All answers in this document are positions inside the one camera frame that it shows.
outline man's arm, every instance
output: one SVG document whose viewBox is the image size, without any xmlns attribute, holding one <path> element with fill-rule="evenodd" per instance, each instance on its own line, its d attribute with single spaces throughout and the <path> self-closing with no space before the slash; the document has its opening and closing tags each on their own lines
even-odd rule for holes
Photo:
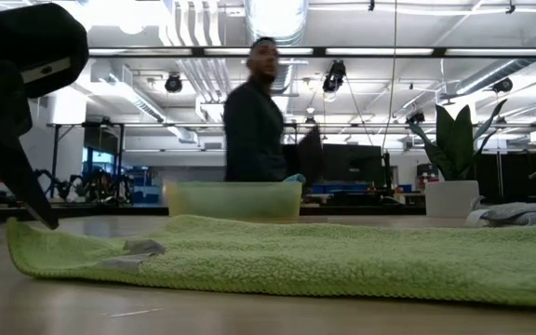
<svg viewBox="0 0 536 335">
<path fill-rule="evenodd" d="M 224 104 L 228 154 L 236 156 L 236 170 L 242 181 L 278 181 L 261 153 L 257 132 L 258 107 L 246 93 L 245 90 L 237 91 Z"/>
</svg>

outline blue glove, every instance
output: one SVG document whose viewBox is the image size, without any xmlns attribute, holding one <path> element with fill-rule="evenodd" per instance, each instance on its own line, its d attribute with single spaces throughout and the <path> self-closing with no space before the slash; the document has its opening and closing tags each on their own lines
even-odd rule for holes
<svg viewBox="0 0 536 335">
<path fill-rule="evenodd" d="M 292 175 L 292 176 L 286 178 L 285 180 L 283 180 L 283 182 L 301 182 L 301 183 L 305 183 L 305 177 L 301 173 L 298 173 L 296 175 Z"/>
</svg>

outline man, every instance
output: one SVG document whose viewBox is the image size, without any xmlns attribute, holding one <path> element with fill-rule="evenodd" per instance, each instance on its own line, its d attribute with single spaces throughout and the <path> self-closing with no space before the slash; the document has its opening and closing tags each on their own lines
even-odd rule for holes
<svg viewBox="0 0 536 335">
<path fill-rule="evenodd" d="M 280 144 L 283 115 L 270 98 L 278 50 L 273 38 L 258 39 L 249 51 L 248 81 L 224 103 L 226 181 L 282 181 L 287 176 Z"/>
</svg>

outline green towel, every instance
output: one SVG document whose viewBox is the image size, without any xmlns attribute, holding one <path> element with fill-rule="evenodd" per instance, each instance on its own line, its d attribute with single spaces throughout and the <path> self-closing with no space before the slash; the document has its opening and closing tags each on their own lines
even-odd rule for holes
<svg viewBox="0 0 536 335">
<path fill-rule="evenodd" d="M 18 269 L 41 278 L 536 306 L 536 227 L 394 229 L 194 216 L 167 220 L 162 230 L 133 238 L 43 231 L 10 220 L 7 237 Z M 126 256 L 127 241 L 141 240 L 144 248 L 150 241 L 166 252 L 152 251 L 125 269 L 102 265 Z"/>
</svg>

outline table surface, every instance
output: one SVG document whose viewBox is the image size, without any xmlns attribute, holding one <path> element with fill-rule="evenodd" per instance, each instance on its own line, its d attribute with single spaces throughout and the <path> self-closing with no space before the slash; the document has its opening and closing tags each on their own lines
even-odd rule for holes
<svg viewBox="0 0 536 335">
<path fill-rule="evenodd" d="M 461 227 L 426 217 L 303 217 L 389 227 Z M 130 236 L 163 217 L 66 219 L 63 231 Z M 0 225 L 0 334 L 536 334 L 536 310 L 389 299 L 291 298 L 35 280 L 11 264 Z"/>
</svg>

